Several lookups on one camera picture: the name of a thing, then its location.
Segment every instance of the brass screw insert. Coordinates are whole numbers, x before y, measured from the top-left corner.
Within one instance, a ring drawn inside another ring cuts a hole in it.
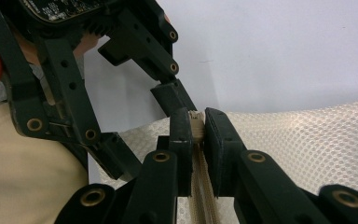
[[[170,159],[170,155],[165,152],[159,152],[153,155],[153,160],[163,162]]]
[[[171,39],[176,39],[176,32],[170,31],[170,38]]]
[[[333,197],[339,203],[347,205],[351,208],[358,208],[358,197],[350,192],[347,192],[343,189],[338,189],[333,191]]]
[[[97,132],[95,132],[95,131],[92,130],[92,129],[86,130],[86,138],[87,138],[88,140],[94,140],[95,137],[97,137]]]
[[[249,153],[248,159],[251,161],[255,161],[255,162],[263,162],[266,160],[266,157],[264,157],[260,153],[252,152],[252,153]]]
[[[42,127],[43,127],[43,122],[41,119],[30,119],[27,122],[27,128],[32,132],[40,131]]]
[[[103,189],[90,189],[81,196],[80,202],[83,206],[92,207],[102,202],[104,197]]]
[[[175,63],[172,63],[172,64],[171,64],[171,70],[172,70],[173,72],[176,72],[176,70],[178,70],[178,66],[177,66]]]

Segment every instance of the white textured cloth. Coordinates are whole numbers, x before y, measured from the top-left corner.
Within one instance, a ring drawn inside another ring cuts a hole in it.
[[[54,223],[87,184],[86,170],[65,147],[19,136],[8,105],[0,105],[0,223]]]
[[[328,184],[358,190],[358,103],[325,109],[270,114],[227,113],[249,149],[267,152],[298,186],[317,194]],[[121,134],[141,161],[169,134],[163,119]],[[104,183],[120,181],[101,172]],[[177,223],[191,223],[186,198],[178,200]],[[221,223],[238,223],[233,199],[219,198]]]

